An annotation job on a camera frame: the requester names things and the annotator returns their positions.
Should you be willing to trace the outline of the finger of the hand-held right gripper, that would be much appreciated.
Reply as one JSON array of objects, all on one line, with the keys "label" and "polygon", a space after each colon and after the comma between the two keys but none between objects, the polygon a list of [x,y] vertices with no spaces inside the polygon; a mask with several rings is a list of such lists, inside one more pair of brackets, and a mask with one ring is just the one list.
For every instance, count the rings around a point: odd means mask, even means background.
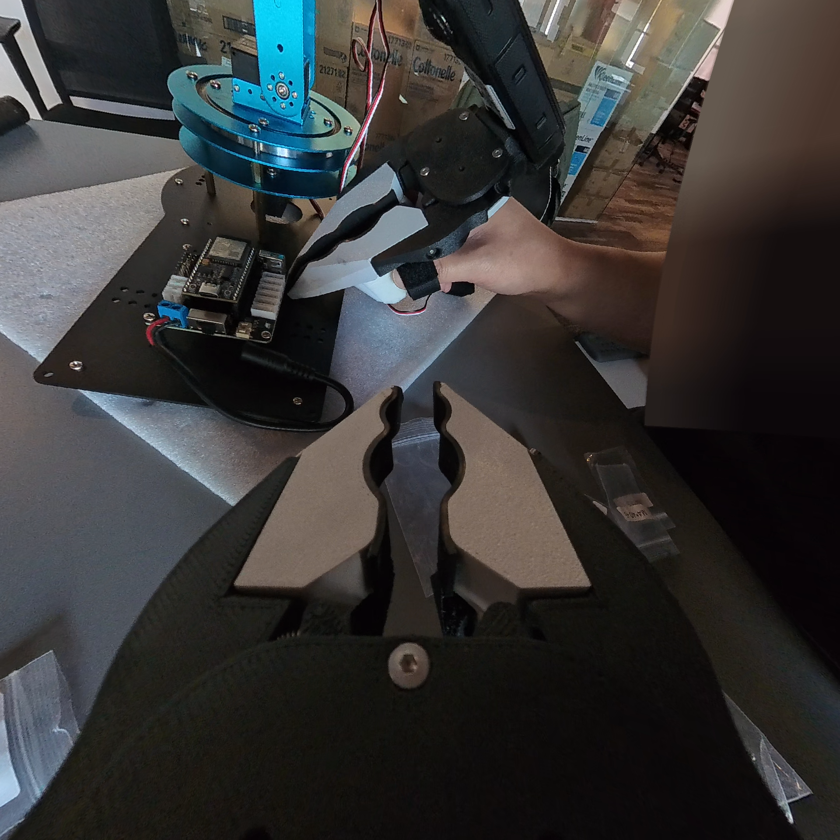
[{"label": "finger of the hand-held right gripper", "polygon": [[403,188],[398,174],[389,163],[383,163],[341,195],[296,262],[320,259],[341,243],[369,232],[384,213],[399,205],[402,199]]},{"label": "finger of the hand-held right gripper", "polygon": [[295,261],[287,274],[288,297],[315,298],[377,280],[373,259],[426,226],[422,209],[401,203],[394,206],[362,236],[341,243],[320,259]]}]

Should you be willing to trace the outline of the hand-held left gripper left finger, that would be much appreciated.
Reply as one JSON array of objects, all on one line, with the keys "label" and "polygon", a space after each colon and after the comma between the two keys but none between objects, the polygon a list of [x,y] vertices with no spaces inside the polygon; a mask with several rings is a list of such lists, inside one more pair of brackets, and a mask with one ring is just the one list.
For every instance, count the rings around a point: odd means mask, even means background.
[{"label": "hand-held left gripper left finger", "polygon": [[367,596],[385,536],[380,486],[403,392],[386,388],[302,452],[234,582],[237,592]]}]

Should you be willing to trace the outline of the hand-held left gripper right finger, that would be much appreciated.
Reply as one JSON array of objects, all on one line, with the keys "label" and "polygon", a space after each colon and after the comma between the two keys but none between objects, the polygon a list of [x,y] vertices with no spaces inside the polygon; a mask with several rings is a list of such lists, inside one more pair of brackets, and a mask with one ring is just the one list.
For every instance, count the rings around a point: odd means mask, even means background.
[{"label": "hand-held left gripper right finger", "polygon": [[438,572],[460,597],[582,595],[592,585],[527,448],[449,385],[434,384]]}]

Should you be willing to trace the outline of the blue toy robot arm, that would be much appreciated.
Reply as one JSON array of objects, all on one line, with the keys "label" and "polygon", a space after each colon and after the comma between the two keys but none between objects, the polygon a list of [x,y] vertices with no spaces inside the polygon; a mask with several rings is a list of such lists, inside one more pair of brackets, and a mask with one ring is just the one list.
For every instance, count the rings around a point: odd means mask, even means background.
[{"label": "blue toy robot arm", "polygon": [[255,37],[231,67],[193,65],[167,80],[184,151],[207,172],[286,198],[340,193],[355,174],[358,120],[312,90],[315,2],[253,2]]}]

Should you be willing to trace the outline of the controller circuit board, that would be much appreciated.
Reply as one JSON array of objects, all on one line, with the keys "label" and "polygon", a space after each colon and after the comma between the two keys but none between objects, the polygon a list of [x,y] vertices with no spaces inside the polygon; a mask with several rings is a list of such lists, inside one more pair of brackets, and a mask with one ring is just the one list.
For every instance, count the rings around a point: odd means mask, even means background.
[{"label": "controller circuit board", "polygon": [[184,244],[156,304],[166,327],[243,341],[272,340],[287,258],[241,238]]}]

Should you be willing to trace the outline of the black metal base plate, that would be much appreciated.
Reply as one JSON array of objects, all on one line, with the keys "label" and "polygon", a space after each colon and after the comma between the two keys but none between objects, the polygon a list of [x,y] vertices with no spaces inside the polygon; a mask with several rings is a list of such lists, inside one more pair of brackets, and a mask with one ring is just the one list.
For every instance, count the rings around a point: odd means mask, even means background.
[{"label": "black metal base plate", "polygon": [[273,338],[243,341],[166,327],[156,304],[184,244],[220,235],[281,253],[287,270],[317,226],[307,200],[301,221],[258,227],[252,195],[198,165],[164,185],[163,219],[99,293],[35,373],[37,382],[168,403],[220,407],[248,421],[294,428],[318,425],[343,410],[320,380],[291,377],[265,356],[282,354],[327,377],[340,322],[343,292],[307,300],[283,297]]}]

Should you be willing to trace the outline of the person's right forearm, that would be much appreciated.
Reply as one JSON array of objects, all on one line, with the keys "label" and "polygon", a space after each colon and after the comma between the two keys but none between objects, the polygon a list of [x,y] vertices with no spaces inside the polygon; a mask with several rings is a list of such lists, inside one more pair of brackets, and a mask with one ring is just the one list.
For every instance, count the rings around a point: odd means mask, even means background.
[{"label": "person's right forearm", "polygon": [[560,238],[558,254],[549,308],[583,331],[649,354],[666,252]]}]

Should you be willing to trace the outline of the person's right hand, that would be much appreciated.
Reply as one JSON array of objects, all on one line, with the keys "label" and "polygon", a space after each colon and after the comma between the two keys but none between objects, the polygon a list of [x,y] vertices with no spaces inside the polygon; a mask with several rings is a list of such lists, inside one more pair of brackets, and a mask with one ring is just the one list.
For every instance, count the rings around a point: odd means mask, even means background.
[{"label": "person's right hand", "polygon": [[473,229],[453,255],[434,262],[440,290],[471,282],[496,294],[529,297],[558,313],[579,307],[598,260],[582,244],[558,236],[509,198]]}]

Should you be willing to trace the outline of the white blue cardboard box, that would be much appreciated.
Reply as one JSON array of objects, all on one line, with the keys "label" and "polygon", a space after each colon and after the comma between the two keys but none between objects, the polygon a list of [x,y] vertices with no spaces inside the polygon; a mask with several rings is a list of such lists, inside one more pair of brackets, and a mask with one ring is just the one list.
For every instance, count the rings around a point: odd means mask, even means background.
[{"label": "white blue cardboard box", "polygon": [[579,96],[581,112],[572,145],[570,168],[562,187],[562,201],[592,152],[595,142],[629,90],[633,77],[634,74],[630,70],[610,66],[600,60],[594,63]]}]

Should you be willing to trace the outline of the person's black shirt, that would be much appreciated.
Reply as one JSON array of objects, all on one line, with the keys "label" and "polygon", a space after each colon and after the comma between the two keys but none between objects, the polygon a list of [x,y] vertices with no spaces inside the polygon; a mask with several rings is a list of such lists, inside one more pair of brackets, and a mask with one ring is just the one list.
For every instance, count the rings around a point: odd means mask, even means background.
[{"label": "person's black shirt", "polygon": [[652,426],[647,432],[838,674],[838,439]]}]

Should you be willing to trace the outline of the black office chair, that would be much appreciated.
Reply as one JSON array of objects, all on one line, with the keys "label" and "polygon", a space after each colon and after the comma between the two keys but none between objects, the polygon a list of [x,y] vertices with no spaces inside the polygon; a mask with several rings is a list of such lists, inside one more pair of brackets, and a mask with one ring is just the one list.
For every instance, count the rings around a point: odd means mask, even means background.
[{"label": "black office chair", "polygon": [[48,108],[19,48],[21,22],[2,14],[2,47],[39,116],[58,123],[174,138],[167,87],[182,66],[165,1],[23,1],[59,104]]}]

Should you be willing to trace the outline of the white foam sheet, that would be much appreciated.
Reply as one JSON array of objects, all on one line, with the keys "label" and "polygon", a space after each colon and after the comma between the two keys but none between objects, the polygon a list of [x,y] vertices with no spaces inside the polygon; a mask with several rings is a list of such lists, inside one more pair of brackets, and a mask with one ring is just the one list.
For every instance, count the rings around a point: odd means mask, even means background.
[{"label": "white foam sheet", "polygon": [[[59,339],[106,289],[117,270],[163,219],[165,173],[2,203],[2,335],[45,361]],[[438,297],[416,318],[399,318],[354,289],[345,293],[332,376],[356,408],[388,385],[411,386],[487,305],[490,294]],[[90,458],[107,465],[117,428],[143,440],[227,502],[237,502],[320,432],[290,433],[234,423],[208,407],[160,398],[94,393],[70,384],[68,407],[42,412],[58,434],[84,419]]]}]

